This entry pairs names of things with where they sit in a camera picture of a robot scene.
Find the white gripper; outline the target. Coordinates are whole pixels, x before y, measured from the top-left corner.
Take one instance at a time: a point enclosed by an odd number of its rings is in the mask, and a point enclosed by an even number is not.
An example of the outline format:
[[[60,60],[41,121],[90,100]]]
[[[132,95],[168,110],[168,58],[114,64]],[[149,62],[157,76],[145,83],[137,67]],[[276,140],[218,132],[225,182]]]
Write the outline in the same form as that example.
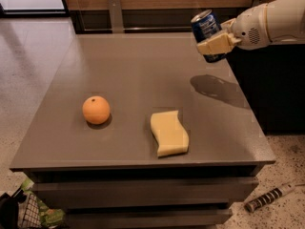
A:
[[[261,4],[243,11],[235,19],[221,23],[222,30],[197,44],[203,55],[228,53],[237,45],[243,50],[255,50],[270,45],[267,32],[267,5]]]

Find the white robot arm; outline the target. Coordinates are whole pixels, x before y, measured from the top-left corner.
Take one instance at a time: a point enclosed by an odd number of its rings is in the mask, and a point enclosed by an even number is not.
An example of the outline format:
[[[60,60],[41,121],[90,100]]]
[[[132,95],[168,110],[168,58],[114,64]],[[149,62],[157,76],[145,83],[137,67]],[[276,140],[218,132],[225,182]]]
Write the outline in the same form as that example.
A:
[[[199,42],[197,49],[203,55],[220,54],[234,47],[250,51],[304,40],[305,0],[275,0],[222,23],[221,31]]]

